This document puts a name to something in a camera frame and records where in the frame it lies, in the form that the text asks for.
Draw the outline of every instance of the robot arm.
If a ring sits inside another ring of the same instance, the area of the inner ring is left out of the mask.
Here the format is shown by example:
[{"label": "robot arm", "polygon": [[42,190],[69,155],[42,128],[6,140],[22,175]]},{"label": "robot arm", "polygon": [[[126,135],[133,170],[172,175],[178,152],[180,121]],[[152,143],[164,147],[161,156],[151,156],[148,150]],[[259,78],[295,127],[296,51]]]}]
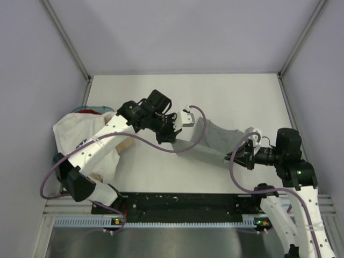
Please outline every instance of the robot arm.
[{"label": "robot arm", "polygon": [[[139,103],[134,101],[124,103],[112,119],[85,143],[86,145],[94,141],[94,144],[87,145],[82,151],[59,165],[56,172],[58,180],[75,201],[88,199],[110,206],[120,193],[113,186],[90,177],[93,168],[107,153],[129,137],[129,134],[148,128],[155,132],[159,144],[173,143],[182,131],[182,127],[195,124],[194,116],[188,106],[178,113],[166,114],[170,108],[171,100],[157,90],[153,90],[147,99],[144,98]],[[102,137],[109,133],[128,135]],[[59,153],[54,157],[54,161],[58,162],[62,158],[63,155]]]},{"label": "robot arm", "polygon": [[[312,220],[312,226],[310,226],[302,203],[291,193],[287,193],[287,195],[293,207],[296,224],[282,208],[277,192],[274,192],[273,195],[254,195],[255,198],[258,197],[258,205],[272,222],[286,253],[285,257],[317,258],[314,246],[317,244],[322,258],[335,258],[320,215],[318,182],[314,168],[310,163],[301,159],[299,133],[290,128],[281,128],[277,132],[276,147],[260,147],[258,151],[254,149],[254,140],[251,138],[244,144],[239,155],[235,156],[234,162],[250,170],[256,163],[274,166],[283,186],[296,192],[304,201]],[[254,190],[270,188],[274,187],[260,184]],[[313,241],[313,232],[318,243]]]}]

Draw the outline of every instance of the white panel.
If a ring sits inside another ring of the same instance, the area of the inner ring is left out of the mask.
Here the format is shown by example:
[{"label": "white panel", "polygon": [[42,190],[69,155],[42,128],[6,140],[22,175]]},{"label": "white panel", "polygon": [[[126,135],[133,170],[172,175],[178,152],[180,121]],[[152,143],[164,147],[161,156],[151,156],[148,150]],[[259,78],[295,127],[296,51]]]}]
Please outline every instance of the white panel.
[{"label": "white panel", "polygon": [[80,104],[85,82],[39,1],[2,2],[0,35],[0,257],[23,258],[45,206],[52,125]]},{"label": "white panel", "polygon": [[280,71],[318,0],[51,0],[91,74]]},{"label": "white panel", "polygon": [[[277,130],[290,127],[275,74],[95,76],[88,104],[116,110],[126,101],[148,97],[153,89],[171,98],[172,112],[187,104],[198,105],[208,119],[225,129],[243,131],[255,126],[275,142]],[[149,130],[139,135],[156,143],[155,134]],[[191,135],[192,128],[185,128],[178,138],[188,140]],[[162,146],[171,149],[170,144]],[[256,166],[249,171],[235,166],[235,175],[249,189],[263,182],[281,186],[273,167]],[[240,192],[227,169],[163,153],[137,140],[121,155],[115,185],[121,191]]]},{"label": "white panel", "polygon": [[332,0],[285,76],[310,160],[344,221],[344,2]]}]

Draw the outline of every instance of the gray cloth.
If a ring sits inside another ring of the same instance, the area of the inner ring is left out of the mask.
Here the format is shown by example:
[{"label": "gray cloth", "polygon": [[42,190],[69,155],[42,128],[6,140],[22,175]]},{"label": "gray cloth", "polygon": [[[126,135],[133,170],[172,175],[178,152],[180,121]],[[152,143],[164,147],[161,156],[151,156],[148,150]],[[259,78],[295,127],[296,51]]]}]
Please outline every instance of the gray cloth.
[{"label": "gray cloth", "polygon": [[[189,147],[199,139],[203,130],[203,119],[199,118],[195,125],[195,131],[190,141],[179,140],[172,144],[174,150]],[[206,121],[206,130],[203,139],[193,149],[179,153],[179,156],[196,159],[222,168],[229,167],[229,161],[224,157],[232,152],[235,145],[243,137],[244,133],[239,130],[223,129],[210,120]]]}]

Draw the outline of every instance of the white wall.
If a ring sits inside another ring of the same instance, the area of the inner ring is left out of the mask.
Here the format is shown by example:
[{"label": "white wall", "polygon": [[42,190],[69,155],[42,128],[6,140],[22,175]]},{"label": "white wall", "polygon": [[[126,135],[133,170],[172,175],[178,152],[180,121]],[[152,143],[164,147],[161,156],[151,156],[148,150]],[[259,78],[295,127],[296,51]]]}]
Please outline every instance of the white wall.
[{"label": "white wall", "polygon": [[331,0],[285,76],[320,186],[344,223],[344,1]]},{"label": "white wall", "polygon": [[39,1],[2,2],[0,35],[0,257],[22,258],[45,204],[52,125],[80,104],[85,82]]},{"label": "white wall", "polygon": [[97,74],[278,72],[319,0],[51,0]]}]

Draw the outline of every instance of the white table surface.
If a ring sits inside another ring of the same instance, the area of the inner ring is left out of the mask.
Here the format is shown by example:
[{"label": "white table surface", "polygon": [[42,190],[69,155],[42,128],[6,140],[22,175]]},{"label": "white table surface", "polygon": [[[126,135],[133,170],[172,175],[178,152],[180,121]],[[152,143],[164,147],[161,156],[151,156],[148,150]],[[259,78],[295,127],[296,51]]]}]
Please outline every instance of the white table surface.
[{"label": "white table surface", "polygon": [[[290,127],[276,74],[99,75],[94,77],[87,105],[116,110],[124,102],[148,97],[153,89],[172,100],[171,112],[194,104],[222,128],[260,128],[272,144],[279,128]],[[156,142],[149,130],[139,135]],[[191,135],[192,128],[185,128],[178,138],[189,140]],[[162,146],[171,148],[170,144]],[[282,185],[273,167],[257,165],[249,171],[236,165],[234,173],[248,189],[263,182]],[[231,181],[229,170],[164,153],[138,140],[121,153],[115,186],[120,191],[241,193]]]}]

